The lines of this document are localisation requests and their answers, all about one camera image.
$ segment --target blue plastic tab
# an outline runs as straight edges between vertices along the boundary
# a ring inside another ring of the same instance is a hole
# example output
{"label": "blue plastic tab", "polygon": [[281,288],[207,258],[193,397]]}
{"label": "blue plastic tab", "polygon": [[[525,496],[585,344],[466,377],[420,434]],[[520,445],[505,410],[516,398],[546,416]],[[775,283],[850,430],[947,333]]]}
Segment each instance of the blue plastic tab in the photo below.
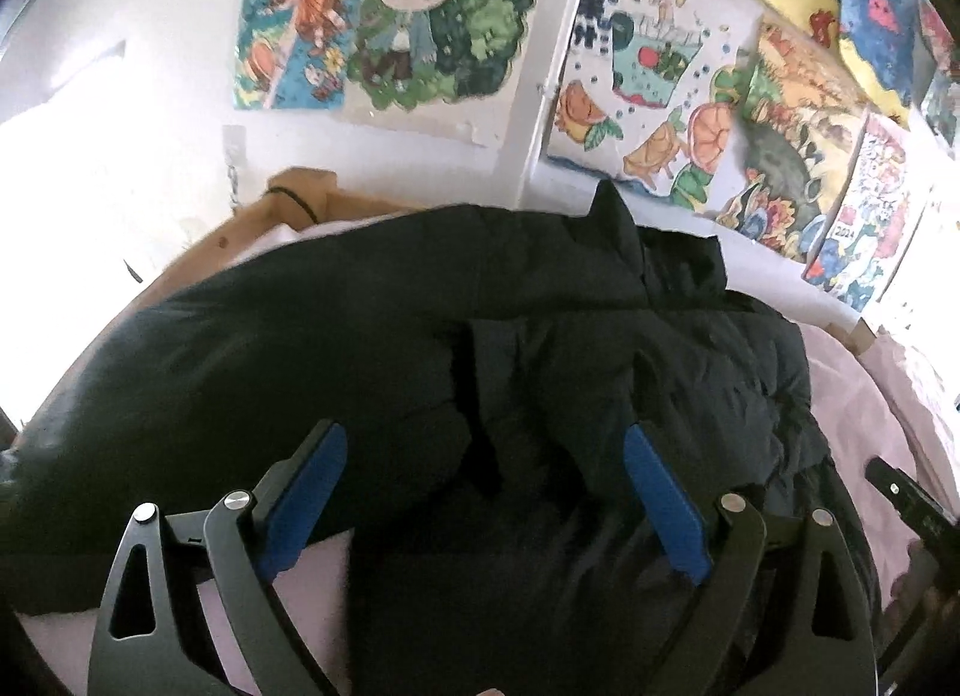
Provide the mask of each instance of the blue plastic tab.
{"label": "blue plastic tab", "polygon": [[623,437],[623,464],[670,565],[699,586],[713,567],[703,519],[639,425]]}
{"label": "blue plastic tab", "polygon": [[346,466],[347,432],[334,424],[267,520],[263,549],[256,559],[260,579],[271,583],[277,574],[293,568]]}

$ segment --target orange fruit drawing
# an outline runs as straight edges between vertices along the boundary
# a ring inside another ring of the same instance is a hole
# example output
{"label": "orange fruit drawing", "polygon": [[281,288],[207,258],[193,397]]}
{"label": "orange fruit drawing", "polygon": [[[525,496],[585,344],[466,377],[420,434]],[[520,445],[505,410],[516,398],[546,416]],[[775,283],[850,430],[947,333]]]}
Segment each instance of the orange fruit drawing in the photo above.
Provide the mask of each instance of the orange fruit drawing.
{"label": "orange fruit drawing", "polygon": [[713,175],[733,126],[729,103],[705,103],[690,117],[690,160],[701,170]]}
{"label": "orange fruit drawing", "polygon": [[584,143],[590,128],[606,118],[607,114],[593,102],[581,81],[571,81],[560,95],[557,103],[557,129],[568,134],[577,143]]}
{"label": "orange fruit drawing", "polygon": [[623,158],[623,172],[637,177],[653,189],[655,173],[666,170],[667,175],[673,178],[670,162],[680,152],[688,154],[688,147],[677,137],[673,122],[664,122],[639,148]]}

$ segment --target pink fabric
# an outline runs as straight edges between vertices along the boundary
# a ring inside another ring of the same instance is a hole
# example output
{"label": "pink fabric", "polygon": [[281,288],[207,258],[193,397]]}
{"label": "pink fabric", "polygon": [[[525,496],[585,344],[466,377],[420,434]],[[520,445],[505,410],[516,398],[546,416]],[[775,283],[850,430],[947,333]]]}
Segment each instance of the pink fabric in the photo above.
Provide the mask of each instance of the pink fabric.
{"label": "pink fabric", "polygon": [[894,580],[907,570],[907,544],[917,538],[863,475],[880,456],[916,477],[917,466],[904,429],[856,357],[820,328],[801,325],[810,364],[811,411],[827,437],[837,471],[853,498],[880,576],[883,606]]}
{"label": "pink fabric", "polygon": [[[343,696],[350,691],[343,633],[349,541],[350,534],[343,533],[307,547],[296,566],[274,582],[304,644]],[[230,684],[257,696],[260,691],[233,638],[213,581],[200,586],[200,600]],[[21,617],[20,622],[61,683],[75,696],[85,696],[96,611]]]}
{"label": "pink fabric", "polygon": [[902,346],[884,331],[859,360],[904,428],[920,486],[960,514],[960,413],[937,372],[918,350]]}

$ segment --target metal rivet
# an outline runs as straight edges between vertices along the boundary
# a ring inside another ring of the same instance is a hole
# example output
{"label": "metal rivet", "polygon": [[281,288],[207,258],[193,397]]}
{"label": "metal rivet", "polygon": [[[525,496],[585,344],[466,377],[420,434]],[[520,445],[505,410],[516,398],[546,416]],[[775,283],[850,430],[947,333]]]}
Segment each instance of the metal rivet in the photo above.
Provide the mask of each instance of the metal rivet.
{"label": "metal rivet", "polygon": [[149,523],[154,519],[154,515],[157,513],[157,504],[140,504],[136,509],[133,510],[133,519],[138,523]]}
{"label": "metal rivet", "polygon": [[243,509],[250,502],[250,494],[246,490],[234,490],[227,498],[224,498],[224,507],[236,512],[237,509]]}
{"label": "metal rivet", "polygon": [[824,528],[829,528],[833,525],[833,515],[826,509],[813,509],[813,522],[822,525]]}
{"label": "metal rivet", "polygon": [[740,514],[747,508],[747,502],[736,493],[727,493],[720,499],[720,506],[726,509],[727,512]]}

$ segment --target black hair tie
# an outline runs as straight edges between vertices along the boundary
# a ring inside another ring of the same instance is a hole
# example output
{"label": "black hair tie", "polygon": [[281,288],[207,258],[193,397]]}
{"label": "black hair tie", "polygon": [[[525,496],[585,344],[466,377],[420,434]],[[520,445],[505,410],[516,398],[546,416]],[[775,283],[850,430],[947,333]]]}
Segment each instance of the black hair tie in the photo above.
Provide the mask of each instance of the black hair tie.
{"label": "black hair tie", "polygon": [[304,209],[304,211],[306,211],[306,215],[310,218],[310,221],[312,221],[312,223],[320,224],[320,219],[317,217],[316,214],[313,213],[313,209],[310,208],[310,206],[307,205],[306,201],[302,197],[300,197],[298,194],[296,194],[293,190],[288,190],[286,187],[270,187],[270,189],[266,191],[266,194],[285,194],[285,196],[289,197],[289,199],[294,201],[296,205],[298,205],[299,207],[301,207],[301,209]]}

